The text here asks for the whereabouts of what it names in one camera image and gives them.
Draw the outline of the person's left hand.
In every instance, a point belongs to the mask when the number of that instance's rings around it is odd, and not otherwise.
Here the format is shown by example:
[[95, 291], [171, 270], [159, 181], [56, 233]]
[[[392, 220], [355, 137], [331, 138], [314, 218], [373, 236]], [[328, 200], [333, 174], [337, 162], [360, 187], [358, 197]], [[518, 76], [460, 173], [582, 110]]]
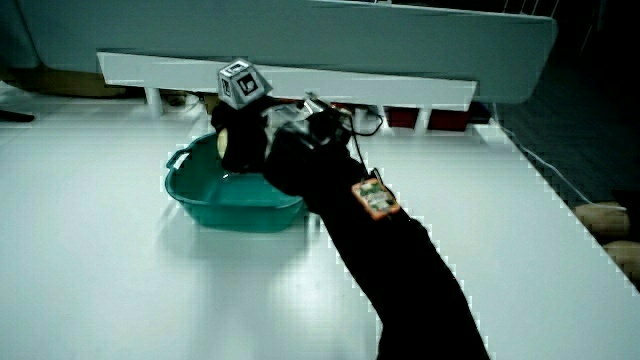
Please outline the person's left hand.
[[263, 112], [272, 105], [271, 85], [255, 66], [236, 59], [218, 72], [219, 104], [212, 110], [222, 167], [235, 173], [260, 172], [267, 136]]

